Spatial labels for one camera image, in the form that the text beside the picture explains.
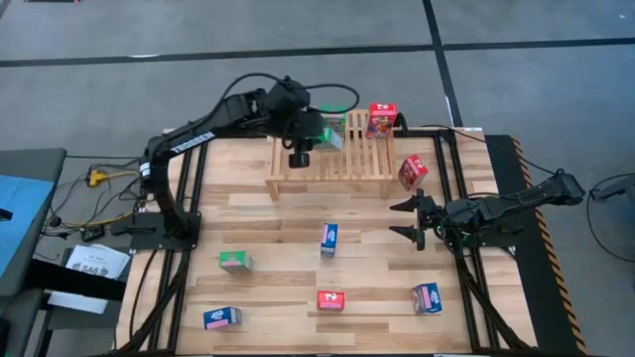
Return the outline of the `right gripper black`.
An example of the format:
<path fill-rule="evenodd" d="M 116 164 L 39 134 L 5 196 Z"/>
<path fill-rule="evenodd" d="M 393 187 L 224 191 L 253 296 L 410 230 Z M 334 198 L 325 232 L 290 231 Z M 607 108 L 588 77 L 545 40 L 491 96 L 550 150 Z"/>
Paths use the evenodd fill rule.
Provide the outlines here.
<path fill-rule="evenodd" d="M 390 206 L 391 210 L 411 212 L 418 211 L 422 205 L 422 199 L 424 199 L 424 228 L 432 229 L 437 237 L 444 237 L 444 224 L 445 210 L 436 205 L 431 196 L 424 197 L 424 191 L 418 188 L 416 192 L 406 201 L 396 203 Z M 389 229 L 395 233 L 398 233 L 416 245 L 418 251 L 425 249 L 425 232 L 411 226 L 390 226 Z"/>

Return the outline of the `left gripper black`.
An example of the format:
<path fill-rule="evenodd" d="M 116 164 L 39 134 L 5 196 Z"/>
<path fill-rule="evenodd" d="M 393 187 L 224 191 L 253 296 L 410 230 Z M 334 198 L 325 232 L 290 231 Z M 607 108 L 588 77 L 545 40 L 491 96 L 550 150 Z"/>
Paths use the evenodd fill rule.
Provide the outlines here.
<path fill-rule="evenodd" d="M 289 155 L 291 169 L 306 168 L 310 165 L 308 153 L 314 147 L 315 137 L 323 133 L 324 119 L 317 111 L 295 112 L 283 127 L 282 145 L 287 150 L 299 152 Z"/>

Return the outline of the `red Froot Loops cereal box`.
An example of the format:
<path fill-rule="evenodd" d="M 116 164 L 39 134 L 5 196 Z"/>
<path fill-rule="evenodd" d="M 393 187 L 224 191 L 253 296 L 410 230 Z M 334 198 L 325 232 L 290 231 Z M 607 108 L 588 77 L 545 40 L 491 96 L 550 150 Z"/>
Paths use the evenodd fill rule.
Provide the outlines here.
<path fill-rule="evenodd" d="M 324 291 L 317 292 L 317 309 L 318 310 L 333 310 L 342 311 L 345 307 L 345 294 L 343 292 L 336 291 Z"/>
<path fill-rule="evenodd" d="M 398 115 L 394 103 L 371 103 L 368 109 L 367 138 L 387 138 Z"/>
<path fill-rule="evenodd" d="M 406 191 L 416 189 L 426 175 L 429 169 L 417 154 L 407 157 L 398 171 L 398 179 L 402 187 Z"/>

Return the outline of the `blue Frosted Flakes cereal box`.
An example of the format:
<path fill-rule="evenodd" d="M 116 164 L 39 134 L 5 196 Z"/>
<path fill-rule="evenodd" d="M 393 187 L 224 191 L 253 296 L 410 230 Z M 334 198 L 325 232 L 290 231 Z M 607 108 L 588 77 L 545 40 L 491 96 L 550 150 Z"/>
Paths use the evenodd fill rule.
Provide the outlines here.
<path fill-rule="evenodd" d="M 227 306 L 203 314 L 203 328 L 217 329 L 224 326 L 236 325 L 242 322 L 242 311 L 234 306 Z"/>
<path fill-rule="evenodd" d="M 335 255 L 337 237 L 338 225 L 335 223 L 326 223 L 320 240 L 320 255 L 322 257 L 332 258 Z"/>
<path fill-rule="evenodd" d="M 416 315 L 436 314 L 443 310 L 438 285 L 436 283 L 419 284 L 412 288 L 411 296 Z"/>

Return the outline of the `wooden slatted shelf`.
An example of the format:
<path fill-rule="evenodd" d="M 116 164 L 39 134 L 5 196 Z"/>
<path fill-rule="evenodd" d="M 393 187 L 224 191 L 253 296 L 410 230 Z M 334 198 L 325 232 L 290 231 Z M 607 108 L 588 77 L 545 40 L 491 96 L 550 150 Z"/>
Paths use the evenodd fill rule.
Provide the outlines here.
<path fill-rule="evenodd" d="M 342 149 L 338 152 L 309 152 L 310 165 L 293 169 L 289 165 L 292 150 L 280 139 L 271 138 L 272 153 L 267 160 L 265 184 L 272 199 L 279 197 L 283 183 L 345 182 L 377 183 L 379 196 L 391 195 L 392 183 L 398 178 L 395 138 L 366 137 L 368 112 L 352 110 L 345 115 Z"/>

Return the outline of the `black hazard-striped floor mat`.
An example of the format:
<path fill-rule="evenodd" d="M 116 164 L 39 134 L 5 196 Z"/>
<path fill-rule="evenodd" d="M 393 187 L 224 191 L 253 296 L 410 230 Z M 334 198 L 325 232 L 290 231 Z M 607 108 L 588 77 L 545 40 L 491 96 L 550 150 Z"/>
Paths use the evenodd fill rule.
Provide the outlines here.
<path fill-rule="evenodd" d="M 510 194 L 529 187 L 529 168 L 520 160 L 523 152 L 518 139 L 508 135 L 485 139 L 499 191 Z M 515 257 L 538 348 L 585 355 L 586 345 L 544 215 L 539 209 L 526 210 L 510 216 L 508 223 L 523 228 L 516 236 Z"/>

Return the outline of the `printed white paper sheet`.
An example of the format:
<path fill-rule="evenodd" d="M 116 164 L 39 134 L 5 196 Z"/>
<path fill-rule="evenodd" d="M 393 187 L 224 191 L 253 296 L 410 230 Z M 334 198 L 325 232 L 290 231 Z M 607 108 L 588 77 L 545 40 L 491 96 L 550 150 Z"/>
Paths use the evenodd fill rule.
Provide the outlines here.
<path fill-rule="evenodd" d="M 128 277 L 130 260 L 128 254 L 105 245 L 76 245 L 65 267 L 97 277 L 122 280 Z"/>

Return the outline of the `blank white paper sheet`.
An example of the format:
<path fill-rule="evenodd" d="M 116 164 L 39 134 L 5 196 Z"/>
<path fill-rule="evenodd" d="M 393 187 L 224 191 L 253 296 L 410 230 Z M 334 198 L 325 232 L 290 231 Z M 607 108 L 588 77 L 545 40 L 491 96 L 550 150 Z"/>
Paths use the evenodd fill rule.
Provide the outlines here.
<path fill-rule="evenodd" d="M 91 313 L 102 314 L 108 304 L 106 299 L 85 297 L 76 294 L 52 292 L 48 304 L 81 310 Z"/>

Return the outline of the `blue sheet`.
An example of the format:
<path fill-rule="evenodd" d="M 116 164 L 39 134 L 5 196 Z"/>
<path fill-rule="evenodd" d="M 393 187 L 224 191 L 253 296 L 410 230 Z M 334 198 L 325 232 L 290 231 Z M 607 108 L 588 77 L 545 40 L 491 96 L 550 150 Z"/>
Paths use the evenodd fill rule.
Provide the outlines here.
<path fill-rule="evenodd" d="M 10 220 L 0 220 L 0 276 L 19 249 L 52 187 L 53 183 L 48 180 L 0 175 L 0 209 L 12 213 Z"/>

